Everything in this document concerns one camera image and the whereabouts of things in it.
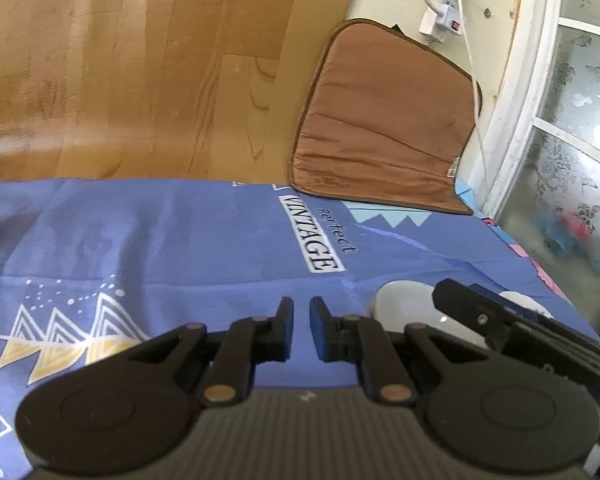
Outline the white power strip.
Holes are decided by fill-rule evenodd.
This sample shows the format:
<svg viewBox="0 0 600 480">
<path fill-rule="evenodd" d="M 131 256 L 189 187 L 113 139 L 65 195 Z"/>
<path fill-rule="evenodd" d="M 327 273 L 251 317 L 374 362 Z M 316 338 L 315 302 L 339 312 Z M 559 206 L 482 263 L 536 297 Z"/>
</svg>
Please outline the white power strip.
<svg viewBox="0 0 600 480">
<path fill-rule="evenodd" d="M 419 25 L 419 33 L 429 42 L 443 44 L 448 35 L 464 35 L 460 0 L 424 0 L 427 10 Z"/>
</svg>

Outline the brown seat cushion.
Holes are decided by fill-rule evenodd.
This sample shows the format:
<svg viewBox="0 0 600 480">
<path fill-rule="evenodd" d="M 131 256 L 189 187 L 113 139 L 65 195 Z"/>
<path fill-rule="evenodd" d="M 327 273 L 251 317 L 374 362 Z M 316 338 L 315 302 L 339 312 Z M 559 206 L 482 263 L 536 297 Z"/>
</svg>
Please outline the brown seat cushion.
<svg viewBox="0 0 600 480">
<path fill-rule="evenodd" d="M 338 200 L 469 214 L 460 161 L 482 105 L 470 73 L 371 20 L 329 39 L 300 115 L 288 179 Z"/>
</svg>

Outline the wood pattern vinyl sheet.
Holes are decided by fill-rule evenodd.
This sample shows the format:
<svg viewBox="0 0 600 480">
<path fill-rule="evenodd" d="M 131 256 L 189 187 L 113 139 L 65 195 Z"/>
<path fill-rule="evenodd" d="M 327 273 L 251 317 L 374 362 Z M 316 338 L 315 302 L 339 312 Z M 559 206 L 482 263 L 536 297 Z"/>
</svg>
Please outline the wood pattern vinyl sheet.
<svg viewBox="0 0 600 480">
<path fill-rule="evenodd" d="M 0 180 L 280 183 L 351 0 L 0 0 Z"/>
</svg>

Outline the blue patterned tablecloth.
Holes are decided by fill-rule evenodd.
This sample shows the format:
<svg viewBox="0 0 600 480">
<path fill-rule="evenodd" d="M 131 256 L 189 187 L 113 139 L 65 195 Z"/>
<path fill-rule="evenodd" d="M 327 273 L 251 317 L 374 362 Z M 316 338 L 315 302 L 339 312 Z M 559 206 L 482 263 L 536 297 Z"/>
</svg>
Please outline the blue patterned tablecloth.
<svg viewBox="0 0 600 480">
<path fill-rule="evenodd" d="M 437 282 L 477 284 L 591 326 L 524 250 L 482 214 L 326 200 L 285 185 L 185 180 L 0 182 L 0 479 L 29 464 L 15 436 L 36 385 L 188 322 L 225 330 L 294 300 L 290 360 L 260 385 L 355 380 L 324 364 L 309 302 L 365 313 L 385 284 L 413 284 L 421 318 Z"/>
</svg>

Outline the large floral plate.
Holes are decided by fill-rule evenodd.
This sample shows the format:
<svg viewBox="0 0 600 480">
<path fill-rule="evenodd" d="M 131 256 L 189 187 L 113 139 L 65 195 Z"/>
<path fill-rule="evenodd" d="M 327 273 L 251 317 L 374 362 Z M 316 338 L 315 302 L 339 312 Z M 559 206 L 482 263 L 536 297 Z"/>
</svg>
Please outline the large floral plate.
<svg viewBox="0 0 600 480">
<path fill-rule="evenodd" d="M 521 292 L 504 290 L 496 294 L 478 284 L 467 285 L 467 288 L 494 301 L 506 300 L 514 304 L 513 310 L 527 318 L 532 318 L 531 312 L 553 318 L 546 307 Z M 387 332 L 402 333 L 406 324 L 425 323 L 478 347 L 486 348 L 486 343 L 479 334 L 436 309 L 433 292 L 434 286 L 418 281 L 389 282 L 376 292 L 370 304 L 370 316 Z"/>
</svg>

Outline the frosted floral glass door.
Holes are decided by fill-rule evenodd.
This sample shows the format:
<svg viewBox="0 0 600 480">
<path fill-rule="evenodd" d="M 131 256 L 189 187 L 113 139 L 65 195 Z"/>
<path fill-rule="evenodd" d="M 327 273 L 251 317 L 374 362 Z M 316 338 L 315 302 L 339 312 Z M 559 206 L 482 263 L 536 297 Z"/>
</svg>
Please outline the frosted floral glass door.
<svg viewBox="0 0 600 480">
<path fill-rule="evenodd" d="M 543 29 L 498 223 L 600 336 L 600 0 L 548 0 Z"/>
</svg>

